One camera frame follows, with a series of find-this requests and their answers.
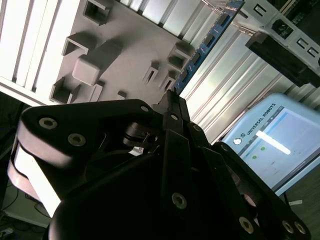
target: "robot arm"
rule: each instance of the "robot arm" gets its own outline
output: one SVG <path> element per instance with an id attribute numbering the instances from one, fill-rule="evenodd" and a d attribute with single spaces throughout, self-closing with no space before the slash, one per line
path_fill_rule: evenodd
<path id="1" fill-rule="evenodd" d="M 52 217 L 45 239 L 311 239 L 229 146 L 208 143 L 184 99 L 167 91 L 155 109 L 119 100 L 21 115 L 8 174 Z M 133 147 L 143 154 L 86 180 L 91 161 Z"/>

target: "gray plastic part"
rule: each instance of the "gray plastic part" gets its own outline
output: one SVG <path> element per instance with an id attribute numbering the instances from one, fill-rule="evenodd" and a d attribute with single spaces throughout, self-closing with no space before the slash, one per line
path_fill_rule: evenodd
<path id="1" fill-rule="evenodd" d="M 123 91 L 127 93 L 127 99 L 141 99 L 149 105 L 158 103 L 165 93 L 160 86 L 166 86 L 167 82 L 164 81 L 168 72 L 172 71 L 168 65 L 168 56 L 181 40 L 122 3 L 111 2 L 113 5 L 108 23 L 95 27 L 83 16 L 86 1 L 80 0 L 71 30 L 72 33 L 86 32 L 95 36 L 97 47 L 107 40 L 123 47 L 121 54 L 98 80 L 105 83 L 98 101 L 115 100 L 118 92 Z M 63 57 L 58 76 L 66 78 L 65 86 L 68 89 L 79 85 L 79 80 L 72 77 L 72 73 L 81 54 L 83 52 L 78 49 Z M 145 84 L 143 79 L 151 62 L 159 62 L 158 73 L 152 82 Z M 92 85 L 82 84 L 76 102 L 87 102 L 92 88 Z"/>
<path id="2" fill-rule="evenodd" d="M 76 60 L 72 76 L 88 85 L 93 86 L 101 75 L 120 55 L 122 48 L 112 41 L 106 41 L 87 55 L 81 55 Z"/>
<path id="3" fill-rule="evenodd" d="M 97 26 L 107 23 L 112 6 L 109 0 L 87 0 L 83 10 L 83 16 Z"/>
<path id="4" fill-rule="evenodd" d="M 175 71 L 181 72 L 192 56 L 194 49 L 188 44 L 178 42 L 174 45 L 168 57 L 168 65 Z"/>
<path id="5" fill-rule="evenodd" d="M 94 36 L 86 32 L 77 32 L 65 39 L 62 56 L 68 55 L 78 48 L 82 49 L 85 54 L 88 54 L 89 50 L 96 47 L 96 43 L 97 40 Z"/>
<path id="6" fill-rule="evenodd" d="M 125 100 L 127 98 L 127 94 L 124 91 L 119 91 L 116 100 Z"/>
<path id="7" fill-rule="evenodd" d="M 51 89 L 50 99 L 60 104 L 71 104 L 77 97 L 81 85 L 76 86 L 73 90 L 64 87 L 65 78 L 60 78 Z"/>
<path id="8" fill-rule="evenodd" d="M 156 61 L 152 61 L 149 69 L 146 71 L 146 74 L 143 78 L 143 83 L 144 84 L 149 84 L 151 83 L 157 76 L 159 72 L 159 63 Z"/>
<path id="9" fill-rule="evenodd" d="M 168 75 L 166 76 L 160 88 L 164 91 L 167 91 L 176 82 L 177 80 L 176 78 L 177 78 L 176 72 L 169 71 Z"/>
<path id="10" fill-rule="evenodd" d="M 89 102 L 97 102 L 99 100 L 102 89 L 104 88 L 105 83 L 102 81 L 98 81 L 91 90 L 90 97 L 88 99 Z"/>

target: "floor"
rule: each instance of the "floor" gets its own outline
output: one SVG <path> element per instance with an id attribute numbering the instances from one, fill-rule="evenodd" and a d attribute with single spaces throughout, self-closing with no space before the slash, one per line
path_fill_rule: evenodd
<path id="1" fill-rule="evenodd" d="M 312 240 L 320 240 L 320 165 L 292 186 L 287 192 L 289 202 L 302 200 L 291 209 L 309 228 Z"/>

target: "display screen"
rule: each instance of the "display screen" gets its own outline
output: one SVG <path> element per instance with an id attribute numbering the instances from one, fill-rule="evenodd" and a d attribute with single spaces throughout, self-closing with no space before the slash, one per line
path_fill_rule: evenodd
<path id="1" fill-rule="evenodd" d="M 279 107 L 239 156 L 274 191 L 320 153 L 320 127 Z"/>

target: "blue circuit board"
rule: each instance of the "blue circuit board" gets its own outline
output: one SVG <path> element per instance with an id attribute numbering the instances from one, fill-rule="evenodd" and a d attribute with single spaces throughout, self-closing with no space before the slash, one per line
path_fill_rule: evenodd
<path id="1" fill-rule="evenodd" d="M 245 2 L 242 0 L 231 0 L 226 4 L 221 15 L 212 25 L 210 31 L 205 36 L 204 40 L 197 48 L 190 61 L 186 64 L 183 71 L 178 76 L 173 86 L 173 90 L 178 95 L 180 95 L 185 89 L 191 78 L 214 48 L 227 27 L 231 24 L 244 3 Z"/>

